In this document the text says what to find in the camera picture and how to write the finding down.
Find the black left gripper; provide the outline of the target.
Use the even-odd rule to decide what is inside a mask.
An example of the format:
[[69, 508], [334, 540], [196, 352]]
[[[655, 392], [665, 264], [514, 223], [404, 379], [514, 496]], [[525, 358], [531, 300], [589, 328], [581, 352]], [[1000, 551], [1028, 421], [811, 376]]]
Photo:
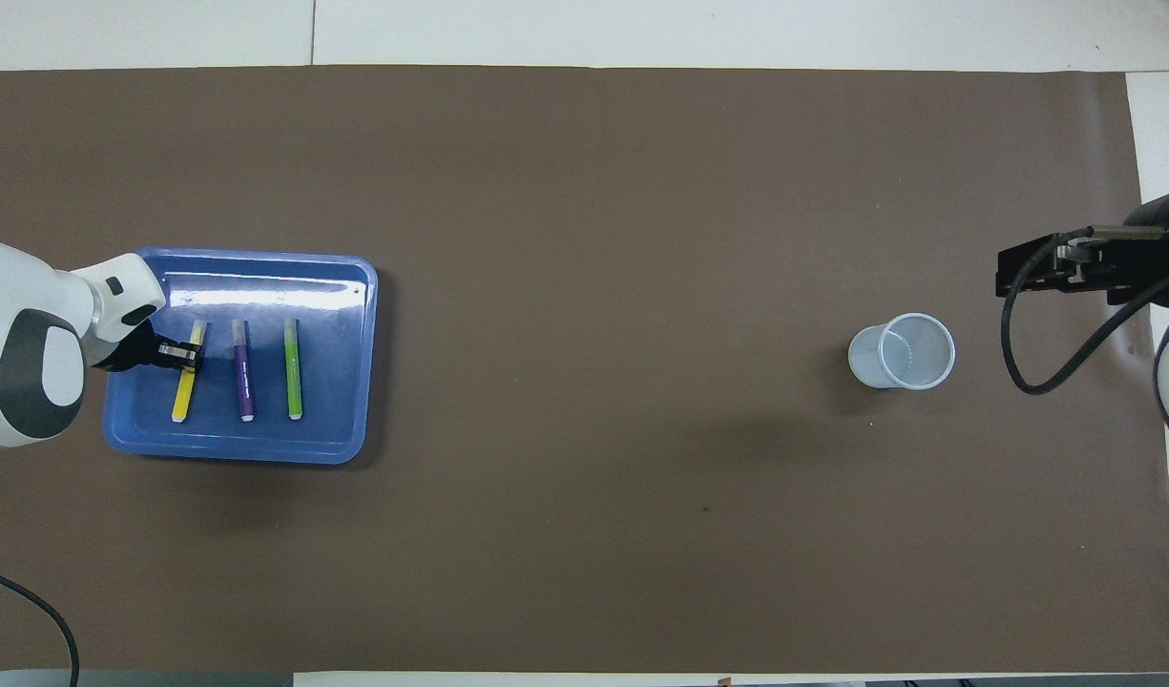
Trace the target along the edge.
[[[88, 365], [104, 372], [126, 372], [140, 365], [186, 369], [188, 348], [184, 347], [184, 344], [159, 344], [151, 324], [140, 324], [120, 341], [105, 341], [90, 329]], [[203, 347], [191, 346], [191, 370], [199, 372], [201, 365], [203, 365]]]

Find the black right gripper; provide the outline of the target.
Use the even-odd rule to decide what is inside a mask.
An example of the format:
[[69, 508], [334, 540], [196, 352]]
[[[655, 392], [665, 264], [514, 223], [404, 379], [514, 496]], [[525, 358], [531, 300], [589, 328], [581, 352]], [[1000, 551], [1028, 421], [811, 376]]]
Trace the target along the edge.
[[[1126, 240], [1108, 248], [1112, 265], [1118, 268], [1125, 286], [1111, 290], [1106, 301], [1122, 305], [1146, 287], [1169, 277], [1169, 193], [1141, 204], [1125, 218], [1125, 225], [1157, 225], [1165, 230], [1161, 240]], [[1016, 275], [1033, 254], [1043, 248], [1042, 261], [1021, 282], [1021, 292], [1058, 291], [1061, 293], [1104, 292], [1109, 282], [1097, 275], [1090, 278], [1084, 270], [1086, 262], [1100, 261], [1108, 240], [1085, 236], [1081, 233], [1056, 233], [1039, 240], [1026, 240], [1019, 247], [999, 251], [995, 270], [995, 294], [1007, 297]]]

